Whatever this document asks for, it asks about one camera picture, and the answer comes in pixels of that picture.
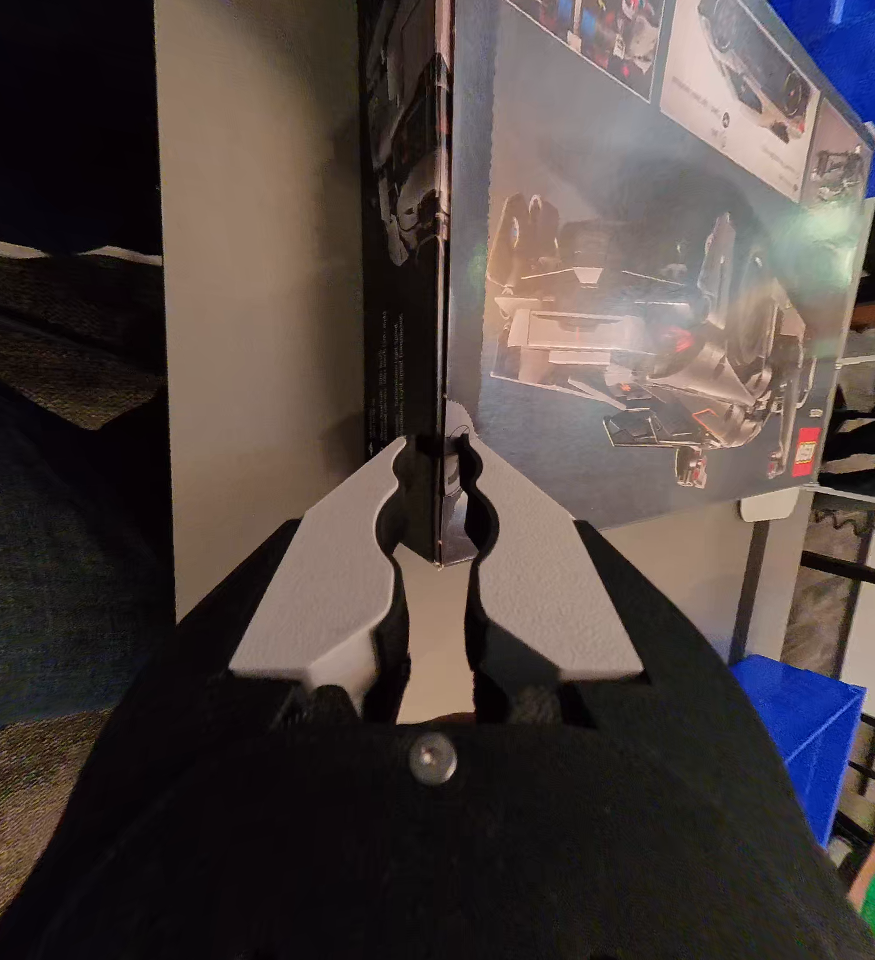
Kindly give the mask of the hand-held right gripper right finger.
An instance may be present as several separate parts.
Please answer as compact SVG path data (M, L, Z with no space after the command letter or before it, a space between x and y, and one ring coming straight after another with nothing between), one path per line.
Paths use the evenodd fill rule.
M575 685L643 664L572 514L473 433L455 439L471 561L464 639L476 714L566 714Z

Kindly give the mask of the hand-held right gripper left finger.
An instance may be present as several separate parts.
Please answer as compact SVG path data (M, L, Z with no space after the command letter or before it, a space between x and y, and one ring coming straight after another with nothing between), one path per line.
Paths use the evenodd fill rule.
M400 437L307 510L229 661L242 679L341 688L357 714L390 714L374 693L410 664L394 561L405 510Z

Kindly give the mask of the lego set box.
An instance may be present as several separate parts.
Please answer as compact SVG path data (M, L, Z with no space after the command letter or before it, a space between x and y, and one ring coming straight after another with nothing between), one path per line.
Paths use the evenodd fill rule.
M366 442L593 526L811 482L875 140L768 2L357 2Z

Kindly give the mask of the small blue storage bin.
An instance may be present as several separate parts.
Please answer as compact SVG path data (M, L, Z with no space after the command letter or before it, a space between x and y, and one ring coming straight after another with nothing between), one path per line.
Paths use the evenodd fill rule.
M731 667L764 723L817 844L828 846L867 689L751 654Z

